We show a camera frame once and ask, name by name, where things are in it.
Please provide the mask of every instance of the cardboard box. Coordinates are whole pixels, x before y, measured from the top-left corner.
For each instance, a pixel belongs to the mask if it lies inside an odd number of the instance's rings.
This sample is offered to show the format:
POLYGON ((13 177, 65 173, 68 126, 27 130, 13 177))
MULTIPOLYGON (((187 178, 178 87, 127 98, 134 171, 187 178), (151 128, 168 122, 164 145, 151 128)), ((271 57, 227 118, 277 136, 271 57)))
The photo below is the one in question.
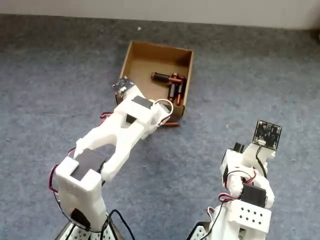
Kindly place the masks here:
MULTIPOLYGON (((185 76, 187 82, 181 105, 173 104, 173 115, 182 117, 187 103, 193 58, 192 50, 132 41, 126 53, 120 77, 131 78, 147 99, 157 100, 167 99, 169 86, 153 81, 151 79, 153 72, 166 75, 178 73, 185 76)), ((116 102, 121 102, 121 98, 117 95, 116 102)))

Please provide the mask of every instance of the cable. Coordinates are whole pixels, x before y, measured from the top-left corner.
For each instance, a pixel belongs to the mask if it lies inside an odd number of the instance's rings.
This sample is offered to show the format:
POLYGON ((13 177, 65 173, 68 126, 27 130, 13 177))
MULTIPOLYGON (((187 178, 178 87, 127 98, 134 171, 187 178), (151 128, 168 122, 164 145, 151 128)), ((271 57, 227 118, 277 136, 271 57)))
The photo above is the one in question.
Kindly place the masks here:
POLYGON ((52 179, 54 177, 54 172, 58 166, 59 166, 59 163, 54 165, 54 167, 51 169, 50 176, 49 176, 49 183, 48 183, 49 190, 56 194, 58 193, 58 191, 52 187, 52 179))
POLYGON ((212 226, 210 227, 210 230, 207 232, 206 235, 204 235, 202 238, 200 238, 200 240, 205 239, 206 237, 208 237, 208 236, 211 234, 211 231, 212 231, 212 229, 214 228, 214 225, 216 224, 216 221, 217 221, 217 219, 218 219, 218 217, 219 217, 219 215, 220 215, 220 213, 221 213, 222 205, 223 205, 224 203, 226 203, 226 201, 223 201, 223 202, 221 203, 221 205, 220 205, 220 210, 219 210, 217 216, 215 217, 215 220, 214 220, 212 226))
POLYGON ((253 170, 253 173, 254 173, 254 176, 253 176, 252 178, 250 178, 249 180, 247 180, 247 181, 245 182, 246 184, 250 184, 250 183, 252 183, 252 185, 254 184, 254 180, 255 180, 255 178, 256 178, 256 176, 257 176, 257 173, 256 173, 255 170, 253 170))
POLYGON ((111 115, 113 114, 114 112, 113 111, 105 111, 103 113, 101 113, 100 115, 100 119, 102 119, 102 121, 100 122, 100 124, 98 125, 98 127, 104 123, 104 121, 108 118, 107 115, 111 115))
POLYGON ((228 188, 227 188, 227 182, 228 182, 228 177, 229 177, 229 175, 230 175, 230 174, 233 174, 233 173, 237 173, 237 172, 247 174, 247 175, 249 176, 249 180, 247 180, 247 181, 250 181, 251 179, 255 178, 255 176, 252 177, 252 176, 250 176, 249 173, 247 173, 247 172, 245 172, 245 171, 241 171, 241 170, 230 171, 230 172, 228 172, 228 174, 226 175, 226 178, 225 178, 225 181, 224 181, 224 187, 225 187, 226 189, 228 189, 228 188))
POLYGON ((206 209, 206 213, 209 215, 210 219, 211 219, 211 223, 213 223, 214 219, 211 215, 211 213, 214 213, 215 209, 212 206, 208 206, 208 208, 206 209))
POLYGON ((156 105, 157 103, 159 103, 159 102, 161 102, 161 101, 164 101, 164 102, 169 103, 169 104, 171 105, 171 111, 170 111, 170 113, 169 113, 168 116, 164 117, 164 118, 159 122, 158 126, 162 126, 162 125, 163 125, 163 121, 165 121, 166 119, 170 118, 170 116, 171 116, 172 113, 174 112, 174 105, 173 105, 172 102, 169 101, 168 99, 160 98, 160 99, 158 99, 157 101, 155 101, 155 102, 153 103, 153 105, 156 105))
POLYGON ((76 225, 74 225, 74 224, 73 224, 73 226, 72 226, 72 228, 71 228, 71 230, 70 230, 70 232, 69 232, 68 236, 66 236, 65 240, 68 240, 68 239, 70 238, 70 236, 71 236, 71 234, 72 234, 73 230, 75 229, 75 227, 76 227, 76 225))
POLYGON ((109 223, 110 223, 110 220, 111 220, 111 216, 112 214, 118 214, 118 216, 120 217, 121 221, 123 222, 123 224, 125 225, 126 229, 128 230, 132 240, 136 240, 133 232, 131 231, 129 225, 127 224, 127 222, 125 221, 125 219, 122 217, 121 213, 117 210, 117 209, 113 209, 110 214, 108 215, 108 217, 106 218, 103 226, 102 226, 102 229, 101 229, 101 232, 100 232, 100 240, 103 240, 104 239, 104 232, 105 232, 105 229, 108 227, 109 223))
POLYGON ((262 149, 262 146, 260 145, 259 148, 257 149, 256 153, 255 153, 255 158, 256 158, 256 160, 258 161, 258 164, 259 164, 260 168, 262 169, 263 176, 264 176, 266 179, 268 179, 268 178, 267 178, 266 169, 265 169, 264 165, 262 164, 262 162, 260 161, 260 159, 258 158, 258 154, 260 153, 261 149, 262 149))
POLYGON ((230 202, 230 201, 232 201, 232 200, 235 200, 236 198, 233 197, 233 196, 231 196, 231 195, 228 194, 228 193, 223 192, 223 193, 220 193, 220 194, 219 194, 218 199, 219 199, 219 201, 220 201, 221 203, 222 203, 222 202, 227 203, 227 202, 230 202))
POLYGON ((72 153, 72 151, 74 151, 76 149, 76 147, 71 148, 68 152, 67 152, 67 156, 70 157, 70 154, 72 153))

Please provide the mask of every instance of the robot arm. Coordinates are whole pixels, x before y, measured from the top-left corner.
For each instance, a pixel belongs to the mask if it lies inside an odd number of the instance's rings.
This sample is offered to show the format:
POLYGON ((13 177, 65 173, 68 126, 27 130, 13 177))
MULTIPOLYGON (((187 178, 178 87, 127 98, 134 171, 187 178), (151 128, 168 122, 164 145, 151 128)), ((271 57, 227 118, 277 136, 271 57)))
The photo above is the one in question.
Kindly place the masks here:
POLYGON ((230 195, 214 209, 209 227, 198 225, 188 240, 265 240, 275 196, 267 179, 266 160, 275 157, 282 128, 259 120, 252 143, 227 149, 220 171, 230 195))
POLYGON ((102 124, 76 142, 73 158, 67 156, 55 171, 61 209, 91 231, 100 231, 107 219, 103 183, 115 177, 138 140, 152 134, 172 113, 159 104, 162 99, 146 99, 129 78, 121 78, 113 88, 123 101, 102 124), (115 145, 110 159, 94 152, 107 144, 115 145))

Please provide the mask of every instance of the red wire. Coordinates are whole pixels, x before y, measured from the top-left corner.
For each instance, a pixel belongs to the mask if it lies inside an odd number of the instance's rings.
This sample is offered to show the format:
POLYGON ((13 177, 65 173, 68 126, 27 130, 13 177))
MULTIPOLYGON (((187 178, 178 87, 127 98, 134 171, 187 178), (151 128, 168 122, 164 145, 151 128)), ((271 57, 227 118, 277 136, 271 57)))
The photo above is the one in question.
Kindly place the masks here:
POLYGON ((66 155, 69 156, 70 153, 71 153, 73 150, 75 150, 75 149, 76 149, 76 147, 71 148, 66 155))
POLYGON ((56 164, 52 169, 51 169, 51 172, 50 172, 50 177, 49 177, 49 184, 48 184, 48 187, 49 187, 49 190, 54 192, 55 194, 58 193, 57 190, 55 190, 53 187, 52 187, 52 179, 54 177, 54 172, 56 170, 56 168, 59 166, 60 163, 56 164))
POLYGON ((254 176, 254 177, 251 177, 251 176, 249 175, 249 173, 247 173, 247 172, 245 172, 245 171, 241 171, 241 170, 231 171, 231 172, 229 172, 229 173, 227 174, 226 179, 225 179, 225 182, 224 182, 224 187, 225 187, 226 189, 228 189, 228 188, 227 188, 227 182, 228 182, 229 175, 232 174, 232 173, 236 173, 236 172, 241 172, 241 173, 247 174, 247 175, 249 176, 249 178, 250 178, 249 180, 255 178, 255 176, 254 176))
POLYGON ((246 184, 250 184, 250 183, 253 183, 253 181, 255 180, 256 176, 257 176, 257 173, 255 170, 253 170, 254 172, 254 176, 252 178, 250 178, 248 181, 246 181, 245 183, 246 184))
POLYGON ((107 115, 111 115, 113 114, 113 111, 105 111, 103 113, 101 113, 100 118, 102 119, 102 121, 100 122, 100 124, 98 125, 98 127, 103 124, 103 122, 107 119, 107 115))

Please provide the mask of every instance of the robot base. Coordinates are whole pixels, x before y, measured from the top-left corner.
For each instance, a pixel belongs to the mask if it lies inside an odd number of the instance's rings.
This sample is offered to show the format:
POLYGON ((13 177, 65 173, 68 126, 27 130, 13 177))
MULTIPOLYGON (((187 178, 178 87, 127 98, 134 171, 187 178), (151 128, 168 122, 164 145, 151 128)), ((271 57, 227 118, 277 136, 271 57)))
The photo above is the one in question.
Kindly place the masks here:
MULTIPOLYGON (((66 240, 72 227, 72 223, 67 223, 55 240, 66 240)), ((85 231, 76 226, 68 240, 100 240, 100 233, 85 231)), ((124 240, 124 238, 120 235, 117 227, 111 223, 111 225, 104 230, 103 240, 124 240)))

